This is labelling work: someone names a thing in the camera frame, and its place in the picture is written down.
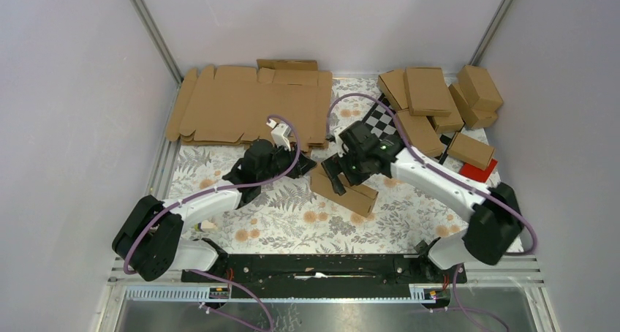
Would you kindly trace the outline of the brown cardboard box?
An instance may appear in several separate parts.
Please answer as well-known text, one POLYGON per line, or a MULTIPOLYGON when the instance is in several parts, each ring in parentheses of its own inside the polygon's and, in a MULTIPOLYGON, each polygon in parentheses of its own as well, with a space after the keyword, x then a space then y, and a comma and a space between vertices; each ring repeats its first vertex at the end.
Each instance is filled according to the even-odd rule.
POLYGON ((377 201, 378 191, 364 184, 351 185, 343 174, 339 175, 345 193, 338 195, 333 191, 330 179, 321 166, 317 166, 311 172, 310 189, 356 214, 368 217, 377 201))

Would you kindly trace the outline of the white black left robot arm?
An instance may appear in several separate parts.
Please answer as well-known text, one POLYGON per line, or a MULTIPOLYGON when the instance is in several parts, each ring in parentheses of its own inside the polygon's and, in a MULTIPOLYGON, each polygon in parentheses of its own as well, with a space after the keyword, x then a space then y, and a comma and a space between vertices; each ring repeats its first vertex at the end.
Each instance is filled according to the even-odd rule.
POLYGON ((183 239, 182 234, 212 216, 250 204, 262 186, 283 177, 300 178, 316 166, 295 147, 256 140, 230 172, 207 189, 180 200, 140 198, 113 239, 112 250, 124 260, 127 274, 147 282, 170 269, 195 269, 208 281, 219 281, 227 263, 216 247, 207 240, 183 239))

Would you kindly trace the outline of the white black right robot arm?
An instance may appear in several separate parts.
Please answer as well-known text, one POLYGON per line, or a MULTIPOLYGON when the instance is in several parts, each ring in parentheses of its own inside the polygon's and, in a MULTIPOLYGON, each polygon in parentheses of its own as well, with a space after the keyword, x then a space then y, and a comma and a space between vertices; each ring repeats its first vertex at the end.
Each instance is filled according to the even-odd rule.
POLYGON ((523 229, 514 192, 505 184, 489 187, 463 177, 399 136, 378 138, 360 121, 328 133, 328 140, 335 143, 336 153, 322 167, 336 194, 345 194, 343 180, 360 185, 381 174, 434 197, 467 222, 465 230, 436 239, 423 250, 419 271, 426 281, 438 282, 460 263, 496 265, 523 229))

